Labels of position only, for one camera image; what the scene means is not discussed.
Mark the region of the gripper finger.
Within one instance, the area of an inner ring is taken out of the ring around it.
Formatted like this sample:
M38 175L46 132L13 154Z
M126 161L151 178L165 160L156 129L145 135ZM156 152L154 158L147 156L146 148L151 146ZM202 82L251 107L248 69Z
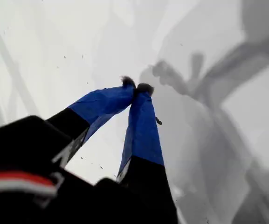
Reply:
M125 110L133 101L136 85L130 77L122 77L122 85L91 91L70 106L47 119L72 142L57 153L53 163L63 168L79 148L114 115Z
M153 91L152 86L144 83L134 91L118 181L135 199L136 217L141 211L146 223L176 224L177 211L166 176Z

